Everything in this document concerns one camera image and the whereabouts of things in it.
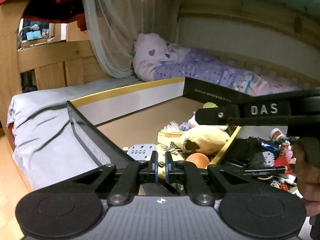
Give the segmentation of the person's right hand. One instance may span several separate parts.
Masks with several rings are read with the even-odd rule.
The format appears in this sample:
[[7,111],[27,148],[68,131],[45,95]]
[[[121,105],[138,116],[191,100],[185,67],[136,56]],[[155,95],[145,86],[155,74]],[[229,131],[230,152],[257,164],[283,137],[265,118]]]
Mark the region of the person's right hand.
[[300,140],[295,142],[293,153],[296,158],[297,187],[303,196],[307,216],[319,215],[319,168],[306,162],[305,151]]

